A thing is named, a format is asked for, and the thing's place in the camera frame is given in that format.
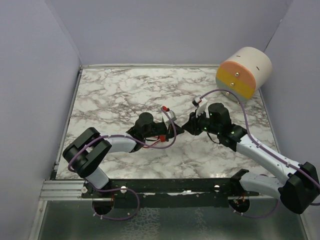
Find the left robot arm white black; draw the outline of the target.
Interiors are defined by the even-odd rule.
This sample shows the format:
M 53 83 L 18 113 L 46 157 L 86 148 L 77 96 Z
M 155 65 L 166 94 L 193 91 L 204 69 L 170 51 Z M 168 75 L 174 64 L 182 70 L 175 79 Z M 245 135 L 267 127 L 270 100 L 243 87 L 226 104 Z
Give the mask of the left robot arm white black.
M 167 114 L 171 119 L 154 122 L 151 113 L 143 112 L 134 126 L 124 134 L 103 136 L 96 128 L 87 128 L 62 153 L 68 162 L 68 169 L 90 182 L 97 196 L 106 197 L 111 186 L 108 176 L 100 168 L 100 163 L 108 153 L 134 153 L 145 145 L 148 138 L 164 137 L 164 140 L 168 141 L 185 132 L 176 123 L 171 124 L 176 120 L 175 113 L 169 110 Z

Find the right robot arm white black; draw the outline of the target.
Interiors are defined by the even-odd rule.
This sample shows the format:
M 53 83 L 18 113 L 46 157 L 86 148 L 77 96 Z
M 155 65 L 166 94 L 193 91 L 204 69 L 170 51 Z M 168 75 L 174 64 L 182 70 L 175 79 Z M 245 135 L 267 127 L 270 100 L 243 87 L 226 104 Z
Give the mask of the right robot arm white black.
M 314 165 L 293 161 L 264 145 L 247 129 L 232 123 L 222 103 L 212 103 L 208 112 L 200 106 L 190 113 L 182 128 L 194 136 L 202 132 L 216 135 L 220 144 L 249 157 L 273 174 L 274 178 L 269 178 L 245 170 L 229 184 L 236 196 L 246 191 L 261 193 L 280 200 L 291 212 L 302 214 L 320 194 Z

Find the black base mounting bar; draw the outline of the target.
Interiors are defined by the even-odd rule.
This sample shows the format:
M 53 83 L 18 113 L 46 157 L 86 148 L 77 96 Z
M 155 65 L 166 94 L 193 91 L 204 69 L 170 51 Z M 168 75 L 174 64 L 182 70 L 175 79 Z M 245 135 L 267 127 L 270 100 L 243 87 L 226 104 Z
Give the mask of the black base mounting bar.
M 82 198 L 103 201 L 115 208 L 187 208 L 228 207 L 228 201 L 239 197 L 258 196 L 245 191 L 239 177 L 231 178 L 164 178 L 111 179 L 100 190 L 90 183 Z

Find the cylindrical drawer box pastel front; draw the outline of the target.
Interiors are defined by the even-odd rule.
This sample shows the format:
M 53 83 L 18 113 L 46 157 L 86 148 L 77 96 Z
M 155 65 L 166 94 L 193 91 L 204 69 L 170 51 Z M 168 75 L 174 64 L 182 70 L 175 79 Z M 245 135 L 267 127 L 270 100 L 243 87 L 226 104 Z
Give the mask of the cylindrical drawer box pastel front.
M 272 73 L 270 58 L 259 49 L 243 47 L 221 63 L 215 81 L 223 94 L 235 102 L 245 103 L 268 80 Z

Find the aluminium extrusion rail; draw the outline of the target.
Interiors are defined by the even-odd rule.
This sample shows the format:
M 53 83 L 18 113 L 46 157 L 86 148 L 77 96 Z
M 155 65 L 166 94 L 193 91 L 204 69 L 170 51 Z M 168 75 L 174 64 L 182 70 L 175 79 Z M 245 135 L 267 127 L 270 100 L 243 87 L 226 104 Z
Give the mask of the aluminium extrusion rail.
M 82 199 L 84 180 L 45 180 L 39 199 L 41 201 L 78 201 Z

